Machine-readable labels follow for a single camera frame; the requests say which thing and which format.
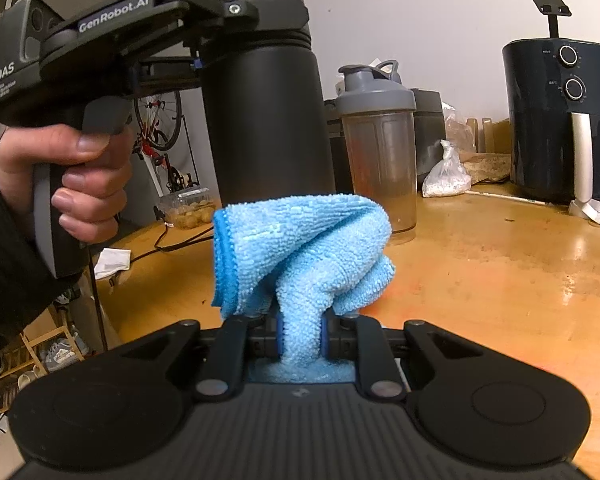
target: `person's arm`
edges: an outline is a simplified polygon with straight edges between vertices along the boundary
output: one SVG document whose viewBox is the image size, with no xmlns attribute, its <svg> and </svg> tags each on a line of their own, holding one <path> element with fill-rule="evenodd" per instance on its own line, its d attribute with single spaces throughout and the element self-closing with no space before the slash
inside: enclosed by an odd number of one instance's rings
<svg viewBox="0 0 600 480">
<path fill-rule="evenodd" d="M 126 204 L 134 135 L 82 135 L 65 125 L 8 128 L 0 140 L 0 348 L 79 277 L 52 277 L 32 240 L 32 173 L 37 163 L 71 166 L 52 205 L 61 226 L 87 243 L 110 239 Z"/>
<path fill-rule="evenodd" d="M 0 348 L 78 278 L 53 279 L 0 194 Z"/>
</svg>

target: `black water bottle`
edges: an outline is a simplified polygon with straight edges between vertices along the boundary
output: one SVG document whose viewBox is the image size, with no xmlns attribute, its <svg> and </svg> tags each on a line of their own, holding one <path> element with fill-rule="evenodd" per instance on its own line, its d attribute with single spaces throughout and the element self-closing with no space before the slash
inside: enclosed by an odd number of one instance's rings
<svg viewBox="0 0 600 480">
<path fill-rule="evenodd" d="M 335 190 L 303 0 L 222 0 L 244 21 L 200 46 L 223 205 Z"/>
</svg>

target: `white tissue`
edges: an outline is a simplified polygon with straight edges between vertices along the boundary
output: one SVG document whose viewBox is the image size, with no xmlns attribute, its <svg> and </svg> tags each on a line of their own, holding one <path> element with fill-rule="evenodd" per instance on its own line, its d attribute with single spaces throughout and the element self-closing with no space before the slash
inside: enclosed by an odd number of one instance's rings
<svg viewBox="0 0 600 480">
<path fill-rule="evenodd" d="M 93 268 L 96 280 L 108 278 L 119 270 L 129 270 L 130 261 L 131 251 L 128 249 L 103 249 L 98 263 Z"/>
</svg>

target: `blue microfiber cloth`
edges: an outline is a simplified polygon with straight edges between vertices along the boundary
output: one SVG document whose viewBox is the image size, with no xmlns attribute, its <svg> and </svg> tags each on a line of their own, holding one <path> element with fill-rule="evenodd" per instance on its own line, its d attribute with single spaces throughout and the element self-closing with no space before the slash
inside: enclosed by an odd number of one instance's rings
<svg viewBox="0 0 600 480">
<path fill-rule="evenodd" d="M 280 361 L 257 361 L 251 379 L 353 381 L 352 363 L 320 357 L 320 320 L 330 306 L 341 316 L 375 301 L 393 278 L 384 210 L 356 195 L 293 196 L 228 206 L 214 226 L 222 318 L 266 313 L 273 294 L 283 316 Z"/>
</svg>

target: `human hand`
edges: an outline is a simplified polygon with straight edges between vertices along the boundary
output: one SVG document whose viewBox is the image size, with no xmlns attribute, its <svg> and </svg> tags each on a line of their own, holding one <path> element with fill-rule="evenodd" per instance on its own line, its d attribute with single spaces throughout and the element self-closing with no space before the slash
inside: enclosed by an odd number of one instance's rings
<svg viewBox="0 0 600 480">
<path fill-rule="evenodd" d="M 60 225 L 87 243 L 113 237 L 114 215 L 126 205 L 124 185 L 131 177 L 134 143 L 126 126 L 118 135 L 81 134 L 65 124 L 44 128 L 7 128 L 0 140 L 0 192 L 26 235 L 33 211 L 33 165 L 73 166 L 62 178 L 52 205 Z"/>
</svg>

